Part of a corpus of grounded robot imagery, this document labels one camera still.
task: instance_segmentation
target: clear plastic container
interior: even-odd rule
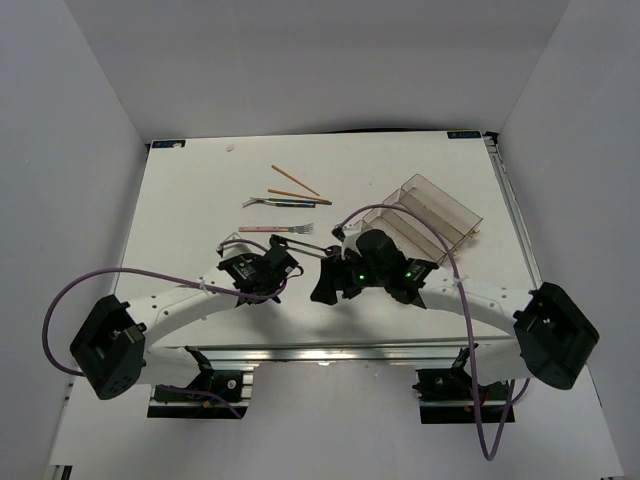
[[[482,221],[481,217],[422,175],[414,175],[382,203],[404,207],[429,221],[445,238],[449,249],[454,251],[477,233]],[[435,235],[405,213],[376,208],[364,216],[360,227],[362,231],[373,228],[384,231],[409,257],[438,264],[446,260],[446,253]]]

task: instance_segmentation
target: gray wall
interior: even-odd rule
[[[568,0],[66,0],[153,138],[502,128]]]
[[[543,277],[596,324],[590,362],[620,461],[640,478],[640,3],[573,0],[502,132]]]
[[[32,480],[68,383],[42,354],[42,317],[65,283],[119,258],[145,154],[62,0],[0,4],[0,145],[0,478]],[[60,307],[52,343],[67,363],[107,285]]]

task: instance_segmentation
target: wall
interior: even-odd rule
[[[145,141],[499,130],[568,0],[66,0]]]
[[[61,0],[0,5],[2,336],[0,477],[42,476],[68,378],[45,360],[42,317],[69,280],[120,255],[144,145]],[[54,319],[61,360],[109,280]]]
[[[600,331],[590,362],[625,473],[640,478],[640,3],[571,2],[501,136],[543,277]]]

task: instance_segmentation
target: fork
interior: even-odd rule
[[[308,223],[306,225],[296,225],[293,227],[240,227],[238,228],[239,232],[261,232],[261,233],[277,233],[277,232],[288,232],[288,233],[313,233],[313,223]]]
[[[274,207],[298,207],[298,208],[315,208],[317,202],[304,201],[304,200],[289,200],[288,198],[255,198],[251,197],[246,202],[242,203],[242,208],[249,205],[255,205],[256,203],[262,203],[263,205],[271,205]]]

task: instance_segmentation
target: chopstick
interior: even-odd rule
[[[284,190],[275,190],[273,188],[270,188],[269,190],[267,190],[269,193],[276,193],[278,195],[287,195],[289,197],[298,197],[298,198],[305,198],[307,200],[315,200],[318,203],[324,203],[325,205],[332,205],[332,203],[329,200],[325,200],[324,198],[316,198],[316,197],[310,197],[308,195],[302,195],[300,193],[291,193],[291,192],[285,192]]]
[[[311,193],[313,193],[314,195],[316,195],[317,197],[320,196],[320,194],[318,192],[316,192],[313,188],[305,185],[304,183],[302,183],[300,180],[298,180],[297,178],[295,178],[293,175],[288,174],[287,172],[285,172],[284,170],[282,170],[280,167],[276,167],[275,165],[271,165],[271,168],[273,168],[276,172],[281,173],[282,175],[284,175],[285,177],[287,177],[289,180],[293,180],[294,182],[296,182],[298,185],[300,185],[302,188],[305,188],[307,190],[309,190]]]

